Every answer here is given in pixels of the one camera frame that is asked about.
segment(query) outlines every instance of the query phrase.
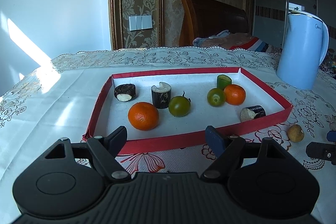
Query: tray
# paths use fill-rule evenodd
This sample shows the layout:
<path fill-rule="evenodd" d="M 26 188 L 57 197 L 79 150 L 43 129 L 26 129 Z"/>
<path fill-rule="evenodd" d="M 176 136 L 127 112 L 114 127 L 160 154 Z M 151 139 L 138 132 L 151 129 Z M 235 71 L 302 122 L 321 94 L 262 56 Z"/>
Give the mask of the tray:
<path fill-rule="evenodd" d="M 240 106 L 225 103 L 221 107 L 208 104 L 206 95 L 216 87 L 217 75 L 225 74 L 233 84 L 242 86 L 246 100 Z M 140 131 L 128 121 L 128 110 L 137 102 L 152 103 L 151 86 L 159 82 L 169 83 L 171 96 L 182 95 L 191 99 L 190 113 L 185 117 L 174 117 L 168 109 L 159 109 L 160 123 L 150 131 Z M 114 87 L 132 83 L 136 86 L 137 98 L 120 102 L 114 95 Z M 261 105 L 266 116 L 240 122 L 242 108 Z M 111 75 L 105 83 L 95 104 L 84 139 L 93 135 L 106 136 L 118 126 L 127 128 L 128 141 L 121 155 L 146 153 L 189 147 L 205 143 L 204 130 L 212 125 L 226 135 L 243 135 L 279 124 L 287 120 L 293 106 L 275 90 L 240 67 L 190 68 L 152 70 Z"/>

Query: table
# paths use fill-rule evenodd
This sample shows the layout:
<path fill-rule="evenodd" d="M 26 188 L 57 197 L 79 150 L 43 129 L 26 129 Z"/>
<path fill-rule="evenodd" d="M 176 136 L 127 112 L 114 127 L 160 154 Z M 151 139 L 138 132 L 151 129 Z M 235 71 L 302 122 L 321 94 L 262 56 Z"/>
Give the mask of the table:
<path fill-rule="evenodd" d="M 309 158 L 305 148 L 312 141 L 328 143 L 327 132 L 336 130 L 336 80 L 319 71 L 313 90 L 298 90 L 276 76 L 279 57 L 279 54 L 220 47 L 160 47 L 66 54 L 53 59 L 50 66 L 36 69 L 0 98 L 0 223 L 9 223 L 20 214 L 11 194 L 15 178 L 58 138 L 82 140 L 98 94 L 111 74 L 242 66 L 294 105 L 286 122 L 243 137 L 248 142 L 272 137 L 302 163 L 320 184 L 320 196 L 312 214 L 321 223 L 335 224 L 336 167 Z M 286 135 L 286 129 L 295 123 L 305 132 L 300 143 L 289 141 Z M 215 160 L 215 155 L 204 144 L 123 155 L 117 160 L 131 174 L 136 171 L 201 173 Z M 87 164 L 84 159 L 78 162 Z"/>

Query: electric kettle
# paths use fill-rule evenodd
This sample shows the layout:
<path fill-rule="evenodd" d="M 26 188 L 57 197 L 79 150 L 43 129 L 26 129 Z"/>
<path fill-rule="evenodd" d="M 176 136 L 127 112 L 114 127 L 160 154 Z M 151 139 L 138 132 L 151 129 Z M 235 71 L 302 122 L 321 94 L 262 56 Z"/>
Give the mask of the electric kettle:
<path fill-rule="evenodd" d="M 328 44 L 328 28 L 319 17 L 303 11 L 290 12 L 277 76 L 298 89 L 311 90 Z"/>

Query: metal screw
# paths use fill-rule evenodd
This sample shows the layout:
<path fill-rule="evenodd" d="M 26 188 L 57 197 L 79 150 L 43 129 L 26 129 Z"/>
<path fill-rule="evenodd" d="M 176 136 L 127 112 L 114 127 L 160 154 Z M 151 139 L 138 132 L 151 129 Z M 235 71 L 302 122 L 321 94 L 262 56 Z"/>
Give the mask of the metal screw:
<path fill-rule="evenodd" d="M 126 171 L 114 171 L 112 173 L 112 178 L 114 179 L 125 179 L 128 177 L 128 173 Z"/>
<path fill-rule="evenodd" d="M 217 170 L 206 170 L 203 175 L 208 179 L 217 179 L 221 176 Z"/>

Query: kettle handle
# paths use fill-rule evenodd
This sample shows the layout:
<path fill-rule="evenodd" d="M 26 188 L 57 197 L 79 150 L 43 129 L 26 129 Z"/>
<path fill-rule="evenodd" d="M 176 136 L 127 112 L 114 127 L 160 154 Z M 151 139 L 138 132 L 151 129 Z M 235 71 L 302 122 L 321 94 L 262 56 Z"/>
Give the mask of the kettle handle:
<path fill-rule="evenodd" d="M 321 46 L 321 56 L 320 56 L 320 64 L 323 62 L 329 46 L 329 32 L 327 25 L 323 22 L 323 34 L 322 34 L 322 46 Z"/>

